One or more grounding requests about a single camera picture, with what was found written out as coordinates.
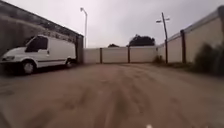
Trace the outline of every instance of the dirt ground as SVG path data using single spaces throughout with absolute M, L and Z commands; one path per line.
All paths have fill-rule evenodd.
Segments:
M 223 128 L 224 80 L 149 64 L 92 65 L 0 78 L 0 128 L 147 125 Z

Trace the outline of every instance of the tree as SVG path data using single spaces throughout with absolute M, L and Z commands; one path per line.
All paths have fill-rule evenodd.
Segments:
M 135 35 L 129 42 L 128 46 L 154 46 L 155 39 L 149 36 Z
M 119 47 L 119 46 L 116 45 L 116 44 L 110 44 L 110 45 L 108 46 L 108 48 L 113 48 L 113 47 Z

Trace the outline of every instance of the utility pole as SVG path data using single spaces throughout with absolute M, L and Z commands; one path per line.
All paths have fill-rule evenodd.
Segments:
M 163 23 L 164 31 L 165 31 L 165 56 L 166 56 L 166 63 L 168 63 L 168 34 L 166 28 L 166 21 L 170 20 L 169 18 L 165 18 L 164 13 L 162 12 L 162 20 L 156 21 L 156 23 Z
M 86 42 L 87 42 L 87 19 L 88 19 L 88 14 L 85 11 L 84 8 L 80 8 L 81 12 L 84 12 L 86 19 L 85 19 L 85 38 L 84 38 L 84 48 L 86 48 Z

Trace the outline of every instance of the van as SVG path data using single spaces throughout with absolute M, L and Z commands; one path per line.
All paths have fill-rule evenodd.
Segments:
M 44 35 L 26 40 L 26 47 L 14 48 L 3 55 L 4 67 L 16 67 L 25 74 L 32 74 L 38 68 L 56 65 L 70 68 L 76 62 L 75 44 L 71 42 Z

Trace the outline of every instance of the cloud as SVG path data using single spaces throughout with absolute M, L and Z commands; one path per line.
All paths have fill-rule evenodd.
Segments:
M 163 43 L 161 12 L 171 18 L 167 22 L 169 36 L 186 28 L 210 12 L 223 0 L 6 0 L 56 23 L 84 33 L 84 7 L 88 17 L 88 47 L 121 46 L 135 35 L 154 37 Z

